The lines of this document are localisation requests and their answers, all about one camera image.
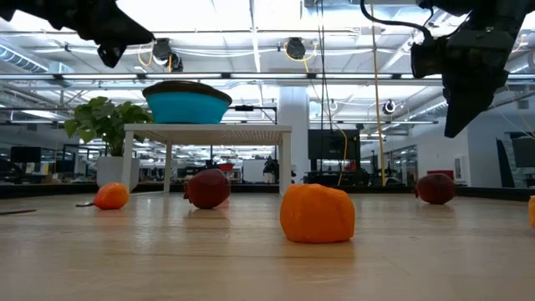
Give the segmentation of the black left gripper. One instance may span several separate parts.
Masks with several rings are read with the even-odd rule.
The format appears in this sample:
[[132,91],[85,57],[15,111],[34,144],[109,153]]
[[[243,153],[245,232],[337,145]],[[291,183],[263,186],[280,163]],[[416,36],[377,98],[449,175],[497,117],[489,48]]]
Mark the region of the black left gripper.
[[60,2],[64,27],[73,29],[85,40],[99,47],[102,62],[114,68],[125,47],[153,42],[152,32],[130,18],[115,0],[65,0]]

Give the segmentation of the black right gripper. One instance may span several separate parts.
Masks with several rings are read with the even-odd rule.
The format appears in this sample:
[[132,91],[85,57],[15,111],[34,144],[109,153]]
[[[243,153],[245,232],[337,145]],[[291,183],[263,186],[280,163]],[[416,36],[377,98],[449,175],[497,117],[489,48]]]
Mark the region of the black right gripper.
[[455,138],[505,90],[505,65],[516,28],[457,29],[441,38],[442,83],[448,104],[444,136]]

